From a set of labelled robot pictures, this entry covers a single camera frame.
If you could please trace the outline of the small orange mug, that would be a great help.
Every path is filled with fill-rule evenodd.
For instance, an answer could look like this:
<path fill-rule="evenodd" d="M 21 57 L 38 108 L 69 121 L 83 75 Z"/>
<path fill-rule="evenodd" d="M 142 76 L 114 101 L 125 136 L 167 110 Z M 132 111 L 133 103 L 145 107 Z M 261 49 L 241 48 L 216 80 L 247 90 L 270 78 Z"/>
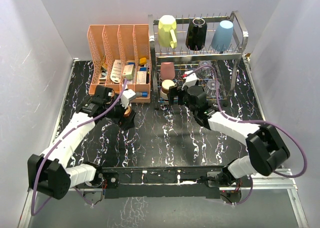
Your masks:
<path fill-rule="evenodd" d="M 132 111 L 131 106 L 128 106 L 128 107 L 126 108 L 123 116 L 124 116 L 125 118 L 129 117 L 130 114 L 131 114 L 131 111 Z"/>

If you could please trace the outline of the stainless steel cup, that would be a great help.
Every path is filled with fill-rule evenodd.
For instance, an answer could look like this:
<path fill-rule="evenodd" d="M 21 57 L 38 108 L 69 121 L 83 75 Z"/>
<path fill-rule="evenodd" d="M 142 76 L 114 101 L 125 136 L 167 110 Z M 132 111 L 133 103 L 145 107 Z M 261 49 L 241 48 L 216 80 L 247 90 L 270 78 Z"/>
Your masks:
<path fill-rule="evenodd" d="M 163 80 L 161 83 L 161 89 L 160 89 L 160 96 L 164 99 L 164 100 L 168 100 L 168 94 L 169 94 L 169 89 L 170 87 L 173 87 L 175 85 L 173 80 Z"/>

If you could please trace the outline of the pink plastic cup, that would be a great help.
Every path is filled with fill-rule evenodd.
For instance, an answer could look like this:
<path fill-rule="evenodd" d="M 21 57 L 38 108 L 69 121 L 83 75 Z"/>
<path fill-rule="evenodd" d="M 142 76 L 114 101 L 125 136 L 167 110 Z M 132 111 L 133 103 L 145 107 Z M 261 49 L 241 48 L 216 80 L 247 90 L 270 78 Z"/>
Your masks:
<path fill-rule="evenodd" d="M 175 66 L 173 62 L 162 62 L 160 66 L 160 78 L 162 80 L 173 80 L 175 78 Z"/>

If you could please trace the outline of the clear ribbed glass cup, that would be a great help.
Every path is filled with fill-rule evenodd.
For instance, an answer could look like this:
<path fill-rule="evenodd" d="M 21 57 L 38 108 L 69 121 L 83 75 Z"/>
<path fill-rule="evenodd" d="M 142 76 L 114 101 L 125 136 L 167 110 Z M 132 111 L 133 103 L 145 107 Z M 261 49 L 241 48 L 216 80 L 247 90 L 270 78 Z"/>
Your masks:
<path fill-rule="evenodd" d="M 209 67 L 211 66 L 212 63 L 211 61 L 200 61 L 198 66 L 199 67 L 202 67 L 202 66 L 205 66 L 204 68 L 200 69 L 198 72 L 197 72 L 197 76 L 201 79 L 209 79 L 211 77 L 211 74 L 212 74 L 212 69 Z"/>

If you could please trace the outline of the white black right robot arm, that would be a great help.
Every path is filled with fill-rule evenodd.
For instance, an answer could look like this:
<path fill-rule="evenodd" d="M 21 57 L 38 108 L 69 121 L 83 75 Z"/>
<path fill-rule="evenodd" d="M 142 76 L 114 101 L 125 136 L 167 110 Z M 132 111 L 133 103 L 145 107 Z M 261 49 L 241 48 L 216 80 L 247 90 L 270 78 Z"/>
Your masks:
<path fill-rule="evenodd" d="M 269 176 L 290 157 L 287 146 L 274 126 L 248 123 L 227 116 L 207 101 L 202 87 L 170 87 L 170 104 L 173 104 L 175 97 L 178 104 L 188 107 L 197 124 L 223 133 L 247 148 L 246 156 L 231 161 L 211 178 L 220 185 L 235 186 L 242 177 L 257 173 Z"/>

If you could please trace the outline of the stainless steel dish rack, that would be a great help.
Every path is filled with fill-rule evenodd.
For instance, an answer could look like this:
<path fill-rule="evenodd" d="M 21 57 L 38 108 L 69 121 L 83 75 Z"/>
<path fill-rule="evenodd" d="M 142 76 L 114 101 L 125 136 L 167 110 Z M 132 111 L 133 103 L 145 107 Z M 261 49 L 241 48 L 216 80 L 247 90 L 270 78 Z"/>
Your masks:
<path fill-rule="evenodd" d="M 160 95 L 160 68 L 163 62 L 173 62 L 175 66 L 175 81 L 181 82 L 180 73 L 183 70 L 189 69 L 192 65 L 198 64 L 200 61 L 212 61 L 215 65 L 218 60 L 232 60 L 232 75 L 230 77 L 230 84 L 223 86 L 223 98 L 226 99 L 232 96 L 235 92 L 237 82 L 238 65 L 243 58 L 246 49 L 249 33 L 245 26 L 244 20 L 239 11 L 232 11 L 229 16 L 214 16 L 203 17 L 207 23 L 206 42 L 205 47 L 200 51 L 192 51 L 186 47 L 185 41 L 187 38 L 187 28 L 192 22 L 193 17 L 176 18 L 177 23 L 177 41 L 178 46 L 175 49 L 163 48 L 159 45 L 159 23 L 153 15 L 148 15 L 148 29 L 149 29 L 149 44 L 151 55 L 151 74 L 152 74 L 152 102 L 154 109 L 158 110 L 161 104 L 168 104 L 167 101 Z M 223 20 L 231 21 L 233 25 L 241 32 L 240 41 L 236 31 L 233 31 L 231 43 L 225 51 L 216 51 L 211 46 L 211 41 L 214 36 L 218 24 Z"/>

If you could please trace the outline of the white red printed box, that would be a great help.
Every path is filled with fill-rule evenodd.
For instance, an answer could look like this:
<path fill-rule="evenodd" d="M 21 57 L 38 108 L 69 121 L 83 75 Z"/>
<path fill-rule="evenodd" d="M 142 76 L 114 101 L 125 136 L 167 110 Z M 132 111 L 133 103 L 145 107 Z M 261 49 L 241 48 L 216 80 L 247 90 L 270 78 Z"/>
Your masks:
<path fill-rule="evenodd" d="M 147 83 L 147 71 L 138 71 L 136 77 L 136 84 L 146 84 Z"/>

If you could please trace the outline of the yellow black small object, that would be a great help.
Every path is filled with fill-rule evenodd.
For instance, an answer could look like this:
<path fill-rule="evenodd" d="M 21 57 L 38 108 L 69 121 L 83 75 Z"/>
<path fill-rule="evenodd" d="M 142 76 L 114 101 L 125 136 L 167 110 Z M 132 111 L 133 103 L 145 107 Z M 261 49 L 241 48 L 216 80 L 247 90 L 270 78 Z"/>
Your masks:
<path fill-rule="evenodd" d="M 140 66 L 143 66 L 143 65 L 145 65 L 147 63 L 147 58 L 140 58 L 140 60 L 139 60 L 139 65 Z"/>

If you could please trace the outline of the white barcode label card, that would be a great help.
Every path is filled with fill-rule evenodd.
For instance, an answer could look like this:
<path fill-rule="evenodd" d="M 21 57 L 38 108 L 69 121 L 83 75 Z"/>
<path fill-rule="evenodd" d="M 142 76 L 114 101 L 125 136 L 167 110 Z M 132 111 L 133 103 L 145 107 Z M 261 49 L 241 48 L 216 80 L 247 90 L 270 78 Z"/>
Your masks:
<path fill-rule="evenodd" d="M 122 76 L 122 63 L 121 60 L 115 60 L 111 69 L 110 79 L 114 83 L 120 83 Z"/>

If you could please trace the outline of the white green small box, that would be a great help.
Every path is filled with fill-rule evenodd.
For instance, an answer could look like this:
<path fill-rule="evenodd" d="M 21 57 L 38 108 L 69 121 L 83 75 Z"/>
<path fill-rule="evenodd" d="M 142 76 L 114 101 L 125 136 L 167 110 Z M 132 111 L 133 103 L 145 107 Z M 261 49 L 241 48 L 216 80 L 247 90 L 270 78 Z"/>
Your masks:
<path fill-rule="evenodd" d="M 124 66 L 122 77 L 127 80 L 132 80 L 135 74 L 135 65 L 128 64 Z"/>

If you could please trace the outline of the black glossy cup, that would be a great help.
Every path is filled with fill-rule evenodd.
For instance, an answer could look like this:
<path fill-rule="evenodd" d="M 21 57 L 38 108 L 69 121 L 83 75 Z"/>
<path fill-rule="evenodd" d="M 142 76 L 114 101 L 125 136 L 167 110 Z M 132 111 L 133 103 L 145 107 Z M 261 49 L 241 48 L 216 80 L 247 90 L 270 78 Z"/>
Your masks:
<path fill-rule="evenodd" d="M 200 51 L 205 47 L 207 23 L 203 18 L 194 18 L 187 30 L 185 45 L 192 51 Z"/>

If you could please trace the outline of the light blue cup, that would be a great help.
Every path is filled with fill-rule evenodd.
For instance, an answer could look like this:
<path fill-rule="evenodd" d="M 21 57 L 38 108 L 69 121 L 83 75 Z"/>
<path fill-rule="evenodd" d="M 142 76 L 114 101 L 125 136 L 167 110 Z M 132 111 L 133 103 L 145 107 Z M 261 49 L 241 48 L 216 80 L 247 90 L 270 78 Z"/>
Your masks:
<path fill-rule="evenodd" d="M 223 20 L 219 23 L 211 41 L 211 47 L 218 52 L 224 52 L 231 44 L 234 25 L 231 21 Z"/>

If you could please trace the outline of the orange plastic file organizer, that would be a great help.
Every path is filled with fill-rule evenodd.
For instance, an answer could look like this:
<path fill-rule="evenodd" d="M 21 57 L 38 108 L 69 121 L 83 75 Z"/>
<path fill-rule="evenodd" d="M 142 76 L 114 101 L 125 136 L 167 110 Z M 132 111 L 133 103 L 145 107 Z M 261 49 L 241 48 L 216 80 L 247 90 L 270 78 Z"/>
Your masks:
<path fill-rule="evenodd" d="M 94 71 L 89 94 L 98 85 L 119 93 L 125 78 L 136 92 L 134 103 L 151 101 L 151 55 L 149 26 L 90 25 L 87 32 Z"/>

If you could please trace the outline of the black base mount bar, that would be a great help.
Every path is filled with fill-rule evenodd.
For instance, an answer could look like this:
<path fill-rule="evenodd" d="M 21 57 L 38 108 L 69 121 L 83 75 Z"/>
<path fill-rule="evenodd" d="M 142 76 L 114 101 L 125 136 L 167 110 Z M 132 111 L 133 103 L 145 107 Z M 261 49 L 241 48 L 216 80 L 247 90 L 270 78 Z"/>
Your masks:
<path fill-rule="evenodd" d="M 102 198 L 205 197 L 238 202 L 242 198 L 236 181 L 228 185 L 220 166 L 101 168 L 95 184 L 81 184 L 84 192 L 100 191 Z"/>

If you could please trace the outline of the aluminium frame rail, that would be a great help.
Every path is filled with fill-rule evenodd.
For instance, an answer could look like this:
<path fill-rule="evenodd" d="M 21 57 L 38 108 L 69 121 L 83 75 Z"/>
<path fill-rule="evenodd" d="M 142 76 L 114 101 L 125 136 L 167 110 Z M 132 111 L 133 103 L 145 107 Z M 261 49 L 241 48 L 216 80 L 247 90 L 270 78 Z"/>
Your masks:
<path fill-rule="evenodd" d="M 231 206 L 226 197 L 122 197 L 105 199 L 102 190 L 70 190 L 31 216 L 31 199 L 19 227 L 307 227 L 293 179 L 255 175 L 243 187 L 246 202 Z"/>

